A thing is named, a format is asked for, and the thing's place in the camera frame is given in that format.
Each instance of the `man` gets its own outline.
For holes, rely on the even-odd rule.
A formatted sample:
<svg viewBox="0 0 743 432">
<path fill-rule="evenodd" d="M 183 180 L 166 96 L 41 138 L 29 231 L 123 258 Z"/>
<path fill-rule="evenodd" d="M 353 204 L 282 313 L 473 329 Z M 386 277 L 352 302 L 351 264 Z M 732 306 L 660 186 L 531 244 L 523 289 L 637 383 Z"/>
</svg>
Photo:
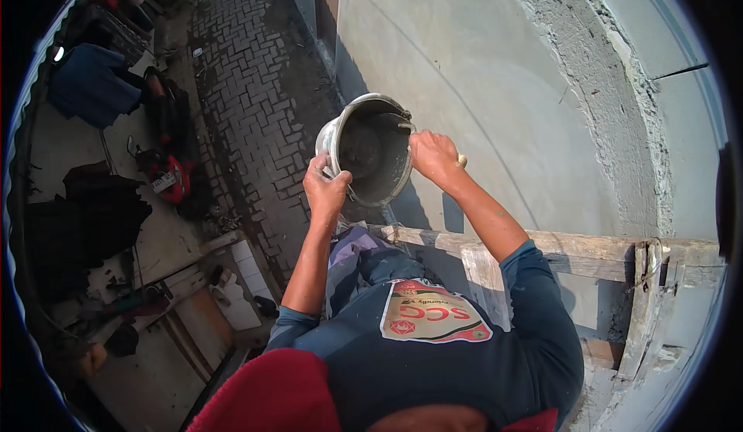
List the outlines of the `man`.
<svg viewBox="0 0 743 432">
<path fill-rule="evenodd" d="M 272 379 L 284 379 L 278 381 L 283 392 L 315 392 L 308 395 L 317 405 L 305 407 L 315 411 L 307 413 L 313 420 L 322 416 L 317 430 L 334 429 L 327 425 L 336 421 L 328 416 L 333 404 L 343 430 L 559 428 L 580 394 L 583 360 L 547 260 L 458 164 L 448 137 L 424 130 L 411 135 L 409 149 L 413 166 L 451 195 L 500 263 L 514 329 L 492 325 L 476 303 L 448 292 L 421 263 L 365 229 L 332 237 L 351 174 L 328 180 L 322 169 L 329 156 L 321 154 L 304 180 L 310 229 L 266 354 L 258 358 L 266 360 L 261 372 L 278 372 Z M 319 324 L 323 301 L 329 319 Z M 292 356 L 286 348 L 316 356 L 269 367 L 274 353 Z M 297 373 L 288 373 L 295 366 Z M 320 379 L 319 390 L 305 386 L 307 375 Z M 317 379 L 309 384 L 317 386 Z"/>
</svg>

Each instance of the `hand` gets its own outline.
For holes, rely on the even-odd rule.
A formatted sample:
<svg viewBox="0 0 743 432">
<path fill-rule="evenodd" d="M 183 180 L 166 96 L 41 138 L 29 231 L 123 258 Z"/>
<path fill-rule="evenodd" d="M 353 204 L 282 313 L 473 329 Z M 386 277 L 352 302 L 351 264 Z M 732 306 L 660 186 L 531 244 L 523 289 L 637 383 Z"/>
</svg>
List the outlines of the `hand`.
<svg viewBox="0 0 743 432">
<path fill-rule="evenodd" d="M 454 177 L 464 173 L 454 142 L 446 135 L 423 130 L 410 136 L 411 162 L 419 173 L 446 190 Z"/>
<path fill-rule="evenodd" d="M 310 160 L 310 165 L 302 181 L 307 193 L 307 202 L 312 211 L 311 223 L 334 228 L 343 202 L 346 201 L 346 186 L 353 180 L 351 173 L 343 170 L 332 180 L 322 174 L 330 165 L 330 154 L 323 149 Z"/>
</svg>

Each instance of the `motorcycle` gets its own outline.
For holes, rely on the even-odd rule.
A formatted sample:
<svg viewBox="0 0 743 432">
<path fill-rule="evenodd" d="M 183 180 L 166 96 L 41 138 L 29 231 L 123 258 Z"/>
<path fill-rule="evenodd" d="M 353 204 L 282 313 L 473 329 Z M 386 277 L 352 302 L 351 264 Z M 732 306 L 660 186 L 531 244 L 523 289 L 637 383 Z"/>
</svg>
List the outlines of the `motorcycle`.
<svg viewBox="0 0 743 432">
<path fill-rule="evenodd" d="M 199 162 L 199 145 L 191 121 L 189 95 L 155 67 L 144 74 L 150 95 L 145 114 L 157 147 L 142 150 L 130 135 L 126 151 L 135 159 L 156 194 L 176 206 L 178 215 L 200 220 L 212 202 L 209 177 Z"/>
</svg>

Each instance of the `ground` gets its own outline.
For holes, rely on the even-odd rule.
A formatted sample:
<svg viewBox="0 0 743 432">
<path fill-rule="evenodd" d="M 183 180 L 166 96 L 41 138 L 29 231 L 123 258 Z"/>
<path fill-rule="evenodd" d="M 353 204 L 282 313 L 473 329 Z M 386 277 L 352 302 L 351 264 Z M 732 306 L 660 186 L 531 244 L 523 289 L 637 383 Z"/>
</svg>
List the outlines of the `ground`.
<svg viewBox="0 0 743 432">
<path fill-rule="evenodd" d="M 314 141 L 342 109 L 293 0 L 194 0 L 189 53 L 211 147 L 215 195 L 242 216 L 254 248 L 285 287 L 309 227 L 302 187 Z M 219 177 L 224 179 L 220 185 Z M 380 223 L 348 205 L 350 220 Z"/>
</svg>

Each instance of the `metal bucket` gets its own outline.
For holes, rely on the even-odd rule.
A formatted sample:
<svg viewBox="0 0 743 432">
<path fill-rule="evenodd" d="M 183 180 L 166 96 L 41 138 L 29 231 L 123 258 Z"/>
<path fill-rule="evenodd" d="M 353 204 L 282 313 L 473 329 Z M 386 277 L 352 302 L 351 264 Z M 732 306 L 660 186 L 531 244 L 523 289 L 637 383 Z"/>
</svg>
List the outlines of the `metal bucket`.
<svg viewBox="0 0 743 432">
<path fill-rule="evenodd" d="M 363 94 L 320 130 L 315 153 L 323 148 L 330 152 L 331 163 L 325 168 L 330 177 L 351 172 L 351 200 L 384 207 L 403 190 L 413 168 L 408 142 L 415 126 L 410 119 L 410 112 L 390 97 Z"/>
</svg>

